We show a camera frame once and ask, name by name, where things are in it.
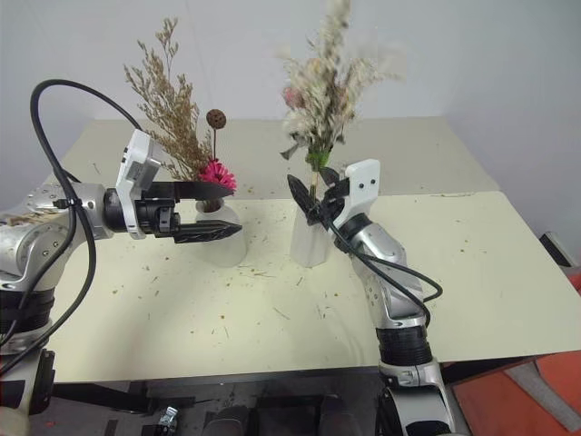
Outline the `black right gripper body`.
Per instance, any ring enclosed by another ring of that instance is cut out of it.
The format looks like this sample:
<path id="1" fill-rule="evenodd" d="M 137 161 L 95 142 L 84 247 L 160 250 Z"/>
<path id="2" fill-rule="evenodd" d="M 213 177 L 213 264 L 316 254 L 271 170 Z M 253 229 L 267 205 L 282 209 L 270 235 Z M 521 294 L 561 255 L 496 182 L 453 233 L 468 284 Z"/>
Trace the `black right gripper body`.
<path id="1" fill-rule="evenodd" d="M 311 224 L 320 223 L 326 230 L 329 230 L 330 225 L 333 224 L 335 228 L 339 229 L 340 225 L 337 223 L 337 219 L 343 212 L 346 198 L 350 194 L 350 179 L 345 178 L 333 183 L 321 200 L 317 199 L 316 185 L 311 187 L 311 193 L 315 203 L 314 211 L 311 213 Z"/>

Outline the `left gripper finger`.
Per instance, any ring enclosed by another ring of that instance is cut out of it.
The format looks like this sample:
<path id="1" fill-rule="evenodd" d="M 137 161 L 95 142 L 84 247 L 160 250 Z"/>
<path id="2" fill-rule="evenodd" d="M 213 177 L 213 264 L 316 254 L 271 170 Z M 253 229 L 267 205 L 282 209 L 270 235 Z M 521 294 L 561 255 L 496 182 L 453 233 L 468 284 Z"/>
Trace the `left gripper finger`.
<path id="1" fill-rule="evenodd" d="M 180 225 L 173 233 L 175 243 L 207 243 L 233 236 L 241 230 L 238 223 L 205 220 Z"/>
<path id="2" fill-rule="evenodd" d="M 212 182 L 174 182 L 173 188 L 180 200 L 211 201 L 234 194 L 232 188 Z"/>

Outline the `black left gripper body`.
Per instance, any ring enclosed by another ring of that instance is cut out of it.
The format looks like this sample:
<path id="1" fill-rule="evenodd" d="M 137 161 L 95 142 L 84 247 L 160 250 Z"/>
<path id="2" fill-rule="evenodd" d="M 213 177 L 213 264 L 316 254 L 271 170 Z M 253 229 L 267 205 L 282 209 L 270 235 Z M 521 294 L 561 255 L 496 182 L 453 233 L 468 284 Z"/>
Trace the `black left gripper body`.
<path id="1" fill-rule="evenodd" d="M 181 224 L 175 205 L 180 201 L 176 182 L 154 182 L 135 201 L 140 229 L 156 238 L 173 237 Z"/>

